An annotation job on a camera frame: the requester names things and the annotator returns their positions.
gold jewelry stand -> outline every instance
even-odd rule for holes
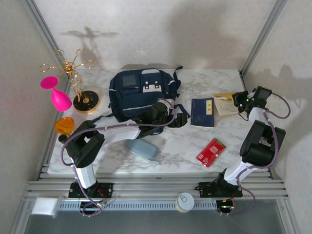
[[[75,71],[75,69],[79,66],[84,66],[88,69],[94,68],[96,66],[96,62],[94,60],[88,60],[85,63],[81,63],[79,65],[75,65],[76,58],[81,55],[85,55],[87,53],[86,49],[80,48],[76,51],[76,56],[74,57],[74,60],[72,62],[68,62],[64,59],[64,51],[63,50],[57,50],[54,52],[54,55],[58,58],[63,59],[62,66],[56,67],[56,66],[50,66],[47,63],[42,64],[39,67],[39,71],[41,72],[47,72],[50,68],[58,68],[62,71],[62,73],[58,74],[57,77],[68,74],[70,82],[73,85],[74,93],[76,94],[73,105],[76,108],[77,111],[81,113],[90,113],[94,111],[98,105],[99,105],[99,97],[94,91],[83,91],[82,90],[82,77],[79,75],[78,72]]]

blue notebook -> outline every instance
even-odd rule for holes
[[[214,98],[192,99],[191,126],[214,127]]]

red package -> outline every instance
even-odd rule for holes
[[[210,167],[221,155],[226,146],[217,138],[214,138],[206,148],[196,157],[205,167]]]

pink silicone cup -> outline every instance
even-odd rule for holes
[[[58,111],[67,111],[72,106],[72,101],[66,93],[54,88],[58,82],[57,77],[46,77],[40,85],[43,89],[52,89],[51,101]]]

marble tabletop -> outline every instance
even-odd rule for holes
[[[64,117],[72,117],[75,126],[79,126],[87,119],[94,119],[103,113],[110,113],[108,87],[110,80],[118,69],[80,69],[78,72],[83,77],[83,89],[93,90],[100,97],[99,107],[91,114],[77,112],[72,106],[64,112]],[[173,69],[164,69],[173,74]],[[243,85],[237,70],[208,70],[208,69],[183,69],[177,72],[182,85],[178,92],[181,94],[175,103],[181,103],[191,113],[191,100],[193,98],[209,98],[215,93],[229,93],[243,91]],[[114,117],[102,118],[97,126],[116,124]],[[93,162],[96,173],[202,173],[222,172],[232,166],[239,159],[239,150],[251,125],[238,115],[220,117],[215,111],[214,128],[198,128],[188,123],[182,128],[165,128],[158,136],[147,136],[144,139],[159,148],[162,162],[157,165],[147,159],[131,153],[124,146],[124,141],[105,145],[101,148]],[[204,167],[196,156],[214,138],[218,138],[227,146],[223,154],[210,168]],[[60,160],[62,144],[56,141],[50,160],[48,173],[62,174],[73,173],[71,167],[66,167]],[[64,153],[66,162],[70,162],[67,152]]]

